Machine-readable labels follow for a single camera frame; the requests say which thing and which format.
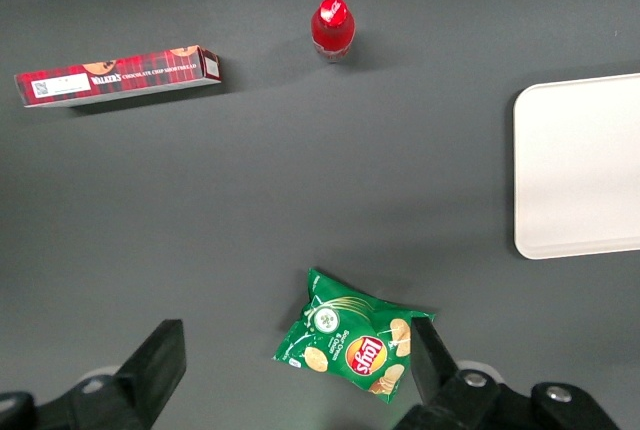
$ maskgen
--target snack package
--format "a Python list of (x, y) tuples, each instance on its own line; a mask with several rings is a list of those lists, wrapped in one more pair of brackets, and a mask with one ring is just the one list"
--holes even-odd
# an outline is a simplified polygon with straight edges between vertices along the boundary
[(409, 367), (411, 318), (435, 314), (371, 297), (314, 268), (308, 285), (310, 301), (274, 360), (340, 375), (390, 403)]
[(25, 107), (70, 107), (222, 81), (219, 58), (199, 45), (22, 73)]

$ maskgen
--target cardboard box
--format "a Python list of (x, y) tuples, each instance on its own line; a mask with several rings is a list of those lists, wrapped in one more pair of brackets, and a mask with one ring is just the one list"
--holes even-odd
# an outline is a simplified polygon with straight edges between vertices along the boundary
[(25, 107), (72, 107), (220, 83), (218, 56), (198, 45), (15, 76)]

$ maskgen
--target red bottle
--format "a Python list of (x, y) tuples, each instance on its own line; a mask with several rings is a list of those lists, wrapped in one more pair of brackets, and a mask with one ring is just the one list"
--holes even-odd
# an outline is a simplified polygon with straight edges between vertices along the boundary
[(351, 47), (356, 22), (344, 0), (324, 0), (311, 17), (311, 36), (320, 55), (337, 62)]

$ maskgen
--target lay's chip bag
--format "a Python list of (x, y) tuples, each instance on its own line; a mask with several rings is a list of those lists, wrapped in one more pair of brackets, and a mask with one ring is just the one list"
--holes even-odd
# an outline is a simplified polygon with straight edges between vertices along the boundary
[(409, 367), (411, 318), (435, 314), (360, 293), (314, 268), (308, 286), (310, 301), (274, 360), (340, 375), (391, 402)]

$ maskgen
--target white plastic tray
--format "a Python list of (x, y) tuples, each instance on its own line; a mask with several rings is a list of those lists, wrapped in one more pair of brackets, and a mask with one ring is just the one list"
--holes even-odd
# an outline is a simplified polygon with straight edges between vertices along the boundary
[(520, 253), (640, 249), (640, 74), (534, 85), (513, 111)]

